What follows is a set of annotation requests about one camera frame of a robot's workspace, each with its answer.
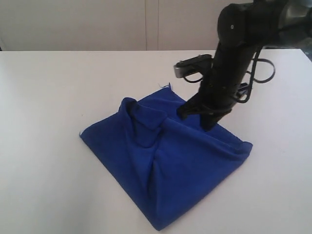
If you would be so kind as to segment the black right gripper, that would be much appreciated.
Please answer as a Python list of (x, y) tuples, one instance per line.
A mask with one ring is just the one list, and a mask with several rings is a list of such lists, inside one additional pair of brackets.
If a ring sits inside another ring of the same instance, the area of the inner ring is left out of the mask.
[(177, 108), (180, 119), (200, 114), (200, 127), (210, 131), (237, 103), (248, 101), (250, 84), (242, 80), (249, 62), (212, 63), (200, 83), (198, 93)]

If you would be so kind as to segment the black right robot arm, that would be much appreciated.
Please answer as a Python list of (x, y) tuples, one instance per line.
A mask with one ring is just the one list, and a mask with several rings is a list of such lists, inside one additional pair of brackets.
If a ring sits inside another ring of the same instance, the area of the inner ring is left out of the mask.
[(238, 103), (246, 103), (256, 82), (261, 50), (266, 47), (299, 48), (312, 40), (312, 3), (309, 0), (255, 0), (229, 4), (217, 22), (214, 55), (204, 54), (178, 62), (177, 78), (199, 73), (198, 92), (177, 109), (186, 119), (200, 116), (208, 131)]

